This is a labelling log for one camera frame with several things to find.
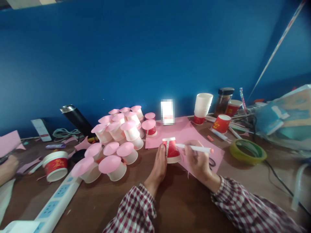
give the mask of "checkered sleeve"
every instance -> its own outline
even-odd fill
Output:
[[[154,232],[151,220],[156,218],[155,202],[142,184],[133,186],[103,232]]]
[[[284,210],[269,200],[249,193],[237,181],[221,177],[212,202],[242,232],[306,232]]]

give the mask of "black thermos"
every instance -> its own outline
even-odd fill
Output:
[[[84,135],[93,138],[96,135],[91,133],[93,127],[73,105],[65,105],[61,109],[62,114]]]

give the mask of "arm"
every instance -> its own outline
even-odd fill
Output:
[[[199,141],[185,144],[202,146]],[[242,232],[303,232],[280,207],[269,200],[249,193],[235,180],[211,171],[207,153],[185,147],[192,174],[212,192],[212,201]]]
[[[7,161],[0,165],[0,186],[14,177],[18,165],[19,161],[14,155],[10,155]]]
[[[119,205],[117,215],[103,232],[154,232],[152,220],[156,218],[155,200],[158,187],[166,173],[165,148],[160,145],[155,156],[154,167],[144,184],[132,189]]]

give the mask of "white marker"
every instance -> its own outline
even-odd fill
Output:
[[[225,135],[222,135],[221,133],[219,133],[217,130],[211,128],[211,131],[216,134],[218,137],[220,137],[222,140],[227,141],[228,138]]]
[[[229,130],[231,131],[231,133],[233,133],[234,136],[236,136],[237,139],[242,139],[240,135],[237,134],[237,132],[234,131],[234,129],[232,129],[231,127],[229,127]]]
[[[34,173],[39,167],[41,167],[43,164],[43,161],[41,161],[40,163],[37,164],[37,166],[35,166],[33,169],[31,169],[30,172],[28,172],[28,175],[31,175],[32,173]]]
[[[185,144],[176,144],[176,146],[178,146],[180,148],[185,148]],[[201,152],[206,152],[206,153],[214,153],[214,150],[212,148],[198,147],[198,146],[190,146],[190,147],[191,147],[191,149],[196,150],[196,151],[201,151]]]

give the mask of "wooden table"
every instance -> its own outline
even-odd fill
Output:
[[[210,130],[210,123],[195,126],[203,135],[211,135],[214,144],[225,150],[224,159],[218,174],[231,177],[242,183],[250,192],[261,195],[283,208],[298,224],[308,227],[308,215],[299,207],[292,211],[292,198],[282,187],[279,181],[265,164],[247,166],[237,161],[229,152],[229,144],[217,138]],[[68,143],[65,149],[73,151],[76,141]],[[262,146],[267,154],[267,160],[275,168],[277,174],[294,190],[295,175],[300,166],[296,154],[291,150],[272,145],[261,139],[257,143]],[[31,141],[26,145],[26,151],[20,151],[17,156],[27,163],[39,156],[46,156],[50,151],[44,147],[50,143]],[[101,175],[91,184],[81,183],[76,194],[58,222],[54,232],[102,232],[107,223],[116,215],[118,206],[124,195],[133,185],[142,183],[150,174],[156,149],[138,151],[138,160],[128,165],[125,176],[117,182],[109,180],[107,175]],[[53,193],[57,190],[63,179],[48,184],[43,178],[43,168],[39,168],[32,175],[17,178],[10,204],[6,210],[0,229],[14,220],[34,220]],[[311,171],[306,169],[302,177],[301,201],[311,210]],[[167,166],[166,177],[161,184],[156,196],[157,218],[154,226],[160,232],[238,232],[211,202],[209,190],[198,182],[179,164]]]

